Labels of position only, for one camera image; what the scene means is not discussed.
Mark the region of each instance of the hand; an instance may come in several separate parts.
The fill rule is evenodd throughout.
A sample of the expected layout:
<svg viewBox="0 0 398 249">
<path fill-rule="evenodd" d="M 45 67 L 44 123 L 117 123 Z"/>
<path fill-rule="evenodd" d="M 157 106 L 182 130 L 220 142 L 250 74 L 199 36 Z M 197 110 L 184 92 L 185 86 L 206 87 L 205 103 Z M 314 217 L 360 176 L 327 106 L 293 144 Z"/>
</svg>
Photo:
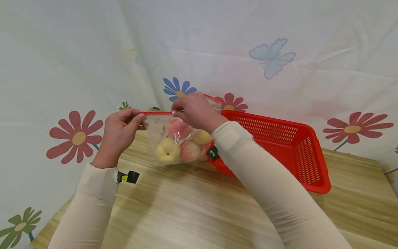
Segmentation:
<svg viewBox="0 0 398 249">
<path fill-rule="evenodd" d="M 175 111 L 174 117 L 181 118 L 193 128 L 203 129 L 210 134 L 228 121 L 213 110 L 201 92 L 191 93 L 177 99 L 172 105 L 172 111 Z"/>
<path fill-rule="evenodd" d="M 105 130 L 99 151 L 92 165 L 96 168 L 113 168 L 117 166 L 122 152 L 134 141 L 135 132 L 146 130 L 144 114 L 140 110 L 127 108 L 111 114 L 105 120 Z"/>
</svg>

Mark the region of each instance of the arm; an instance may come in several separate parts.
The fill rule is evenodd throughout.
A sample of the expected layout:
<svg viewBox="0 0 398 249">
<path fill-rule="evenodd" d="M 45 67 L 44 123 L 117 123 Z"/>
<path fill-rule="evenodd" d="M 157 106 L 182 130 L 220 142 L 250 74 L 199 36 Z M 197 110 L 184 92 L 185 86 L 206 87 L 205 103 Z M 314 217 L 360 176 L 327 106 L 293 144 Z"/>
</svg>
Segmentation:
<svg viewBox="0 0 398 249">
<path fill-rule="evenodd" d="M 139 112 L 128 108 L 106 119 L 101 147 L 93 163 L 86 165 L 49 249 L 101 247 L 117 193 L 117 162 L 133 142 L 136 131 L 145 130 L 145 115 Z"/>
<path fill-rule="evenodd" d="M 50 241 L 49 249 L 100 248 L 117 192 L 117 167 L 87 164 L 76 194 Z"/>
<path fill-rule="evenodd" d="M 287 249 L 351 248 L 297 179 L 236 122 L 213 131 L 225 164 L 267 214 Z"/>
</svg>

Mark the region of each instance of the red flower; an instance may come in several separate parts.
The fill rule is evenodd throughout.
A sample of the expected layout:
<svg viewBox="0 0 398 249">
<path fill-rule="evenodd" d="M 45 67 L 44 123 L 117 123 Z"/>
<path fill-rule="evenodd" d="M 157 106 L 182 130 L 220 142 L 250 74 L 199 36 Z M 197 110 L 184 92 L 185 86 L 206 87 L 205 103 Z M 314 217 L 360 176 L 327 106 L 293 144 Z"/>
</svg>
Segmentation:
<svg viewBox="0 0 398 249">
<path fill-rule="evenodd" d="M 348 143 L 358 143 L 358 134 L 369 138 L 378 138 L 381 137 L 383 133 L 371 130 L 386 129 L 394 126 L 393 123 L 375 124 L 385 119 L 387 114 L 378 115 L 374 118 L 371 117 L 373 117 L 373 113 L 366 113 L 361 117 L 360 112 L 354 112 L 349 117 L 349 124 L 337 118 L 329 119 L 328 124 L 338 129 L 324 129 L 323 132 L 325 133 L 334 133 L 325 138 L 329 139 L 334 137 L 332 142 L 339 143 L 348 136 Z"/>
<path fill-rule="evenodd" d="M 241 104 L 243 102 L 243 98 L 239 97 L 236 98 L 234 101 L 235 96 L 232 93 L 227 93 L 222 100 L 221 110 L 232 110 L 238 112 L 246 112 L 245 110 L 248 108 L 246 104 Z"/>
<path fill-rule="evenodd" d="M 88 136 L 103 126 L 103 121 L 97 120 L 89 127 L 95 114 L 95 111 L 89 111 L 84 118 L 82 125 L 80 125 L 80 114 L 78 111 L 71 111 L 69 113 L 70 124 L 65 119 L 58 121 L 58 124 L 64 130 L 54 127 L 50 130 L 50 137 L 67 139 L 68 141 L 49 149 L 46 153 L 47 158 L 53 159 L 59 157 L 68 152 L 70 148 L 72 148 L 70 152 L 61 160 L 62 164 L 67 164 L 72 161 L 76 152 L 78 163 L 83 161 L 83 153 L 86 157 L 92 156 L 93 149 L 88 146 L 88 143 L 97 145 L 102 140 L 102 137 L 98 135 Z"/>
</svg>

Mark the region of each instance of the person's left hand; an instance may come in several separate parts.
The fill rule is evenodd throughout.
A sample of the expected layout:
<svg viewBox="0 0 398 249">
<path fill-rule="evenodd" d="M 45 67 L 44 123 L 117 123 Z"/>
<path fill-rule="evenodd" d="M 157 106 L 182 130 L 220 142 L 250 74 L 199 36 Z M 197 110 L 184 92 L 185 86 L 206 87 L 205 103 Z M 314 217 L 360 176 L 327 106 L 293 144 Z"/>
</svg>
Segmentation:
<svg viewBox="0 0 398 249">
<path fill-rule="evenodd" d="M 134 141 L 135 132 L 146 130 L 144 114 L 140 110 L 127 108 L 111 114 L 105 120 L 105 129 L 99 151 L 92 162 L 96 168 L 113 168 L 117 166 L 122 152 Z"/>
</svg>

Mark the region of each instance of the blue butterfly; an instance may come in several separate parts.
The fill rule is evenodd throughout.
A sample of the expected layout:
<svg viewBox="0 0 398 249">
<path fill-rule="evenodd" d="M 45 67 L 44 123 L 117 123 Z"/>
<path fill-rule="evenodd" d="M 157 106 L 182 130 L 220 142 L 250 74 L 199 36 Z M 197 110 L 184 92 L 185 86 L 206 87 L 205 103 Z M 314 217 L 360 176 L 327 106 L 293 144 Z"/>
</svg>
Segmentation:
<svg viewBox="0 0 398 249">
<path fill-rule="evenodd" d="M 294 57 L 296 57 L 296 53 L 289 52 L 280 56 L 281 53 L 279 51 L 282 47 L 287 43 L 287 38 L 280 39 L 278 38 L 270 47 L 266 43 L 256 46 L 254 49 L 249 51 L 249 55 L 251 58 L 256 59 L 258 61 L 265 61 L 264 64 L 265 71 L 264 76 L 267 79 L 272 79 L 275 75 L 277 75 L 281 70 L 282 66 L 285 66 L 287 63 L 292 62 Z"/>
</svg>

